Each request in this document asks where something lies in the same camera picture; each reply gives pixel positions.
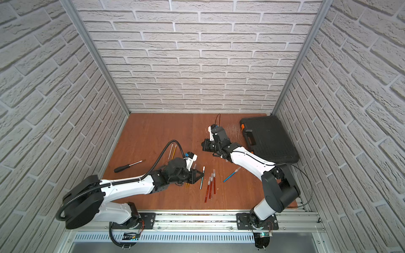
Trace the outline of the green carving knife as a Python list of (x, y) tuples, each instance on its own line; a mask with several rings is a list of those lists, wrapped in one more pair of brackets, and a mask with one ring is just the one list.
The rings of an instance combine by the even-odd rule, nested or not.
[(202, 171), (202, 177), (201, 177), (201, 181), (200, 181), (200, 190), (202, 189), (202, 185), (203, 185), (203, 182), (204, 182), (204, 176), (205, 176), (205, 166), (203, 166), (203, 171)]

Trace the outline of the blue carving knife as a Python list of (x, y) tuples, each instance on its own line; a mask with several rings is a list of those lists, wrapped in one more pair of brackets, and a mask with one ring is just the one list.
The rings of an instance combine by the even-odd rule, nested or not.
[(226, 179), (223, 180), (223, 183), (225, 183), (226, 181), (228, 181), (229, 179), (231, 179), (231, 177), (233, 175), (235, 175), (239, 170), (241, 169), (241, 167), (238, 167), (234, 172), (232, 172)]

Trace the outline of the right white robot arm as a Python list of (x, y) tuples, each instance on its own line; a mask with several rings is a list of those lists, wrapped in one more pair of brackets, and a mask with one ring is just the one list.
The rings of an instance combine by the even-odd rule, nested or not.
[(266, 227), (269, 217), (281, 213), (301, 195), (290, 169), (282, 169), (280, 164), (264, 160), (239, 143), (231, 142), (219, 125), (209, 126), (208, 133), (209, 138), (201, 143), (204, 151), (246, 169), (262, 182), (264, 199), (251, 209), (249, 216), (253, 229)]

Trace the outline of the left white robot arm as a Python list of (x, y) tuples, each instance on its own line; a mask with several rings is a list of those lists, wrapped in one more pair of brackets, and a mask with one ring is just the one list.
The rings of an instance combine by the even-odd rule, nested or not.
[(181, 186), (183, 183), (198, 182), (204, 174), (192, 168), (196, 159), (196, 156), (177, 157), (158, 170), (133, 178), (100, 180), (96, 175), (89, 176), (63, 197), (62, 206), (55, 217), (65, 223), (66, 229), (77, 229), (92, 221), (136, 228), (142, 221), (135, 204), (116, 201), (161, 192), (171, 184)]

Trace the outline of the red carving knife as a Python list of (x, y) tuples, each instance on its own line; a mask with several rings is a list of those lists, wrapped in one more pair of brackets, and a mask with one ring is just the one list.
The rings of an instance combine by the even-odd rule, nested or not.
[(209, 177), (209, 179), (208, 179), (208, 184), (207, 184), (207, 189), (206, 189), (206, 195), (205, 195), (205, 200), (204, 200), (204, 203), (206, 203), (206, 202), (207, 202), (207, 200), (208, 200), (208, 198), (210, 198), (210, 197), (209, 197), (209, 195), (210, 195), (211, 182), (212, 182), (212, 178), (211, 178), (211, 177)]
[(212, 183), (213, 183), (213, 178), (212, 178), (212, 182), (211, 182), (211, 188), (210, 188), (210, 195), (209, 195), (209, 199), (211, 199), (212, 198)]
[(214, 195), (216, 194), (216, 170), (214, 169), (213, 170), (213, 183), (212, 183), (212, 185), (213, 185), (213, 189), (214, 189)]

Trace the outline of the black plastic tool case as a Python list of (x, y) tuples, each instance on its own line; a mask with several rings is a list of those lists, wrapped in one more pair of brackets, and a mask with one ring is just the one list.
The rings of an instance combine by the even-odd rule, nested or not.
[(277, 116), (243, 118), (239, 123), (251, 154), (276, 164), (299, 161), (298, 151)]

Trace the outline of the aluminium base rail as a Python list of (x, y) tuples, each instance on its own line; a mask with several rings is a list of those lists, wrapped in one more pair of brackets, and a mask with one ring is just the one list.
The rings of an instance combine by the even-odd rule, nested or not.
[(317, 213), (287, 210), (268, 227), (250, 228), (244, 210), (146, 210), (146, 228), (92, 222), (66, 232), (58, 253), (330, 253)]

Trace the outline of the black handled screwdriver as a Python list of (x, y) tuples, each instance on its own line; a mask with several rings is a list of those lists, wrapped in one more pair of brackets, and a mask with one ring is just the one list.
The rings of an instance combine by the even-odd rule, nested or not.
[(142, 162), (143, 162), (143, 160), (140, 160), (140, 161), (132, 163), (132, 164), (127, 164), (127, 165), (124, 165), (124, 166), (117, 167), (117, 168), (114, 169), (114, 173), (120, 173), (120, 172), (122, 172), (124, 170), (129, 169), (131, 166), (134, 166), (136, 164), (140, 164)]

